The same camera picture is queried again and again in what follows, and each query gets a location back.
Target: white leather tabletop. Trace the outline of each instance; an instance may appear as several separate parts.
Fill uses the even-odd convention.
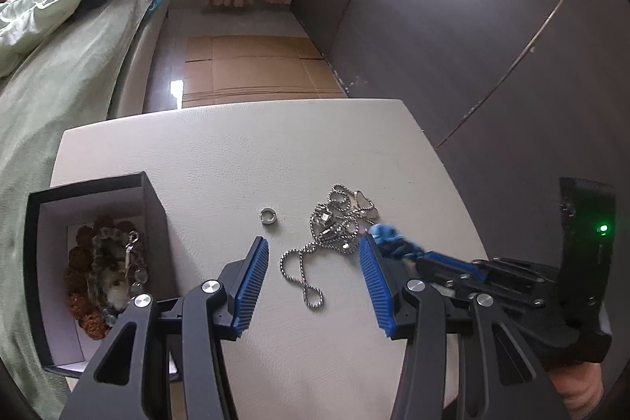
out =
[[[241,420],[391,414],[404,341],[379,329],[358,255],[321,250],[307,258],[308,279],[326,298],[321,311],[307,309],[278,269],[286,250],[311,239],[310,213],[333,184],[363,191],[384,222],[427,250],[486,257],[457,190],[399,100],[249,102],[83,126],[64,133],[51,185],[141,170],[165,207],[182,293],[243,258],[257,235],[269,241],[251,327],[223,343]],[[267,206],[278,215],[272,229],[260,223]],[[450,353],[450,399],[455,362]]]

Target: ribbed blue rubber pad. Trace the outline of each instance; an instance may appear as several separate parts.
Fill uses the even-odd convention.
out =
[[[245,273],[241,287],[234,300],[234,320],[232,329],[240,337],[249,326],[251,316],[254,314],[260,288],[263,286],[267,266],[269,265],[269,244],[263,239],[258,244],[256,252],[250,262],[250,267]]]
[[[385,330],[385,335],[391,337],[396,328],[392,296],[366,237],[361,240],[358,249],[358,261],[363,271],[367,291],[370,293],[372,307],[379,327]]]

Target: open box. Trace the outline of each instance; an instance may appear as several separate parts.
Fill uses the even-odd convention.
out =
[[[86,335],[68,309],[63,277],[78,227],[91,225],[103,214],[117,222],[133,222],[142,234],[149,270],[146,291],[157,301],[178,296],[166,213],[146,173],[31,193],[24,224],[26,308],[40,362],[54,374],[81,377],[100,345],[100,340]],[[172,379],[178,377],[178,345],[178,340],[169,340]]]

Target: necklace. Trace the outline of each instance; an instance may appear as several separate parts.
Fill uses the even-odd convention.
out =
[[[352,192],[341,184],[333,185],[326,203],[317,203],[309,219],[313,242],[308,242],[301,248],[290,249],[280,257],[280,272],[285,280],[302,287],[306,306],[311,309],[322,307],[324,294],[306,281],[304,255],[314,253],[317,249],[332,249],[342,255],[351,255],[357,249],[361,236],[378,218],[379,211],[369,198],[361,191]],[[284,268],[286,259],[291,255],[298,255],[299,278],[291,276]],[[309,293],[317,294],[319,299],[314,303],[309,301]]]

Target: ring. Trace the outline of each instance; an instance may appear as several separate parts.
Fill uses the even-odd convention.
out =
[[[269,207],[265,207],[260,211],[260,220],[264,225],[273,225],[278,220],[275,210]]]

